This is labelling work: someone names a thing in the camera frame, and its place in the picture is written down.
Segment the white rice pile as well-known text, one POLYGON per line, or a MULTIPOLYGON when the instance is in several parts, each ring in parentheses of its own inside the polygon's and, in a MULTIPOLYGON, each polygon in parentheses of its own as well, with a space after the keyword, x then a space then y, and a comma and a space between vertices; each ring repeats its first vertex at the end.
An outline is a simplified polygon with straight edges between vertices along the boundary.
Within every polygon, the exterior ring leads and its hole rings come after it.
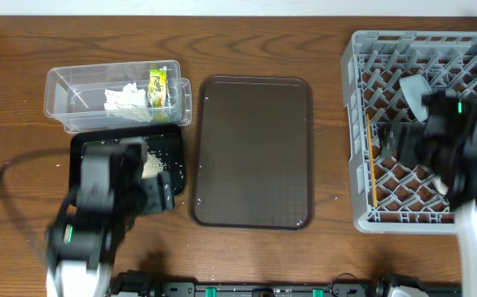
POLYGON ((156 177, 166 170, 166 164, 153 153, 147 153, 147 161, 144 164, 142 178, 156 177))

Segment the wooden chopstick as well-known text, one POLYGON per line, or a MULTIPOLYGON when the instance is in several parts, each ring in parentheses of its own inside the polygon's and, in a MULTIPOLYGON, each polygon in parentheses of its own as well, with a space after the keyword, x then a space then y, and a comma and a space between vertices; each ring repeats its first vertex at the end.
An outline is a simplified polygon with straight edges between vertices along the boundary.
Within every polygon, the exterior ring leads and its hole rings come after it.
POLYGON ((371 171, 372 205, 375 209, 377 209, 378 199, 377 199, 376 179, 375 179, 375 163, 374 163, 373 142, 372 142, 373 138, 372 138, 371 120, 368 115, 366 115, 366 128, 367 128, 367 142, 368 142, 368 149, 369 149, 369 161, 370 161, 370 171, 371 171))

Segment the light blue bowl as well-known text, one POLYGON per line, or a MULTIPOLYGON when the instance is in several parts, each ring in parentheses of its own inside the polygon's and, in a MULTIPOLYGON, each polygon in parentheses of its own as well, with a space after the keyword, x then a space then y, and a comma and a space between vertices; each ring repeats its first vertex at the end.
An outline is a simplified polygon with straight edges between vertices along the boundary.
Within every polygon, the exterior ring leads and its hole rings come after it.
POLYGON ((423 104, 423 96, 432 92, 427 80, 420 74, 401 78, 400 89, 409 109, 418 122, 424 122, 428 117, 427 108, 423 104))

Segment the yellow green snack wrapper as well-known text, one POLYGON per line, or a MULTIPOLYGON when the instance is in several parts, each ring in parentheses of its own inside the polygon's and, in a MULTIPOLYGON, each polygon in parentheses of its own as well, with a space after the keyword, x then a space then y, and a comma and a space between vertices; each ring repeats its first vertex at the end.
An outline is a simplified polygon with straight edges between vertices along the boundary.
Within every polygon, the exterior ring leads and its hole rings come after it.
POLYGON ((168 74, 166 67, 149 70, 148 99, 151 107, 165 107, 168 105, 168 74))

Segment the white napkin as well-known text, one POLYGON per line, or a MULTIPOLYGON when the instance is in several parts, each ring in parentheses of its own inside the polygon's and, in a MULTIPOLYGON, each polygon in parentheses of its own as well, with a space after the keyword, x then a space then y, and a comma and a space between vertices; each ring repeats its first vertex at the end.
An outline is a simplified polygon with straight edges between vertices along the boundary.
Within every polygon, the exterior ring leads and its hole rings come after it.
POLYGON ((103 104, 108 116, 117 116, 137 122, 150 122, 153 117, 144 89, 138 89, 135 82, 128 83, 121 91, 105 90, 106 102, 103 104))

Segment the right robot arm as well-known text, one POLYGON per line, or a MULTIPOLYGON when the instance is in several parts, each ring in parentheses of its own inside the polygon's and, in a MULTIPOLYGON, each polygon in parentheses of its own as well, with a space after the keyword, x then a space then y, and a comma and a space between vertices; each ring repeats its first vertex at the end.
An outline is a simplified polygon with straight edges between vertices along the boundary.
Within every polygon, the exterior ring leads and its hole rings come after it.
POLYGON ((434 92, 422 97, 427 119, 379 129, 380 153, 423 165, 447 188, 459 243, 462 294, 477 296, 477 99, 434 92))

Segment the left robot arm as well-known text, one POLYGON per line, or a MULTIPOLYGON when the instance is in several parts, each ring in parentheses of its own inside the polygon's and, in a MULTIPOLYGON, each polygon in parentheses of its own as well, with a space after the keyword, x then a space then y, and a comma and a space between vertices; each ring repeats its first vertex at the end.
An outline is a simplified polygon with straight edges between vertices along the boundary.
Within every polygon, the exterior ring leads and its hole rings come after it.
POLYGON ((139 216, 174 208, 170 174, 83 181, 68 192, 45 234, 48 296, 107 295, 116 252, 139 216))

